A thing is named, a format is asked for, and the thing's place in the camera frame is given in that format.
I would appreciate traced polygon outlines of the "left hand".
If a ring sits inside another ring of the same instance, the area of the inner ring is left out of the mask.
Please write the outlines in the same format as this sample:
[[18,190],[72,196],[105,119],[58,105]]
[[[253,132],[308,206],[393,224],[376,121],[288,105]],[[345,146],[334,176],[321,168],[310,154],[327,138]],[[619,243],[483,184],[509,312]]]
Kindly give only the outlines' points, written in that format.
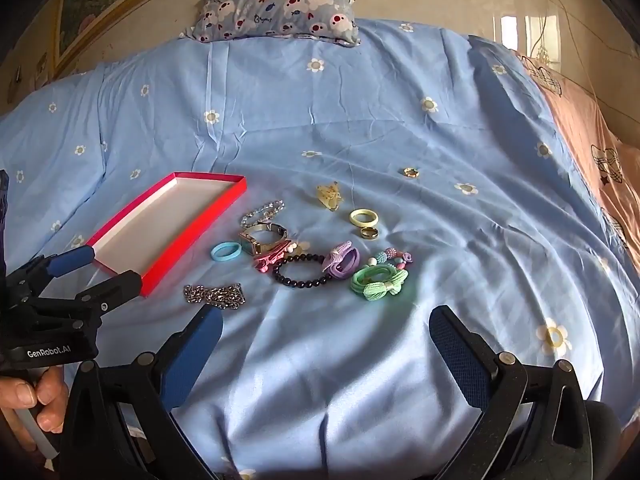
[[30,410],[42,405],[37,424],[43,432],[60,434],[63,430],[68,387],[64,380],[64,367],[47,368],[35,385],[29,380],[4,376],[1,378],[1,411],[14,437],[26,452],[35,453],[37,445],[23,423],[17,418],[17,410]]

